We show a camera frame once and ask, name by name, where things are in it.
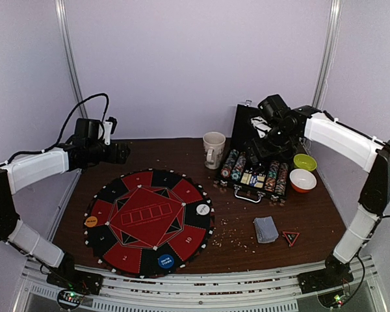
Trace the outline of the orange big blind button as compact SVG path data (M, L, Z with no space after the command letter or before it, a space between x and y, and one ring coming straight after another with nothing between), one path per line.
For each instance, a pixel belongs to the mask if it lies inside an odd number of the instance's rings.
M84 221L84 225L88 228L93 228L97 226L97 224L98 224L98 218L96 216L89 216Z

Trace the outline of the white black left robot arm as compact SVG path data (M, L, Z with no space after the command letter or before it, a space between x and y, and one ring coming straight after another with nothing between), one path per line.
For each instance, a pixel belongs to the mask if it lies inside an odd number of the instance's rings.
M111 138L117 126L116 118L106 120L79 118L73 135L39 151L22 151L0 164L0 242L56 268L56 279L67 289L80 283L80 273L63 263L66 253L49 241L41 229L28 224L42 213L54 213L41 208L62 192L51 183L63 174L85 170L99 163L123 164L129 148Z

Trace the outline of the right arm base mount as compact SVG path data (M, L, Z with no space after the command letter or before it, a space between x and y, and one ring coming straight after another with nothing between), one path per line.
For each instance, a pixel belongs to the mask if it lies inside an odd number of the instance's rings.
M298 284L302 294L313 293L339 287L344 281L354 280L349 267L333 269L323 268L298 275Z

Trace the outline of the white dealer button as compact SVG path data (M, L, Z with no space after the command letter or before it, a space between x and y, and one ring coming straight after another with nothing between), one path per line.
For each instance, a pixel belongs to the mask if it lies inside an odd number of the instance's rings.
M200 216L206 216L211 212L211 207L206 203L199 204L196 207L196 214Z

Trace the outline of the blue small blind button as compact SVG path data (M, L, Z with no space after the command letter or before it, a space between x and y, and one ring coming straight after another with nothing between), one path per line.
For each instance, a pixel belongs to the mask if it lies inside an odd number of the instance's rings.
M158 265L162 268L162 269L170 269L174 266L174 257L170 254L163 254L161 255L159 258L158 258Z

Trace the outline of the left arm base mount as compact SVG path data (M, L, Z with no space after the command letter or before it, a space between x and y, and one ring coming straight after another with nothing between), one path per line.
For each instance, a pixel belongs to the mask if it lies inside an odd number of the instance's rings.
M46 279L49 284L85 295L100 293L103 276L76 269L73 259L63 259L57 268L48 265L45 267L49 271Z

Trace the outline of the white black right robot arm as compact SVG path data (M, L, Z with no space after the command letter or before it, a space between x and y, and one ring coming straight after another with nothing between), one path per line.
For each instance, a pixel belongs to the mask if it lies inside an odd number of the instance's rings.
M355 214L326 258L320 273L324 286L333 287L349 271L349 263L374 234L390 202L390 140L366 135L334 118L328 111L304 105L290 108L274 94L257 105L259 130L246 143L254 161L293 157L302 140L323 146L361 170Z

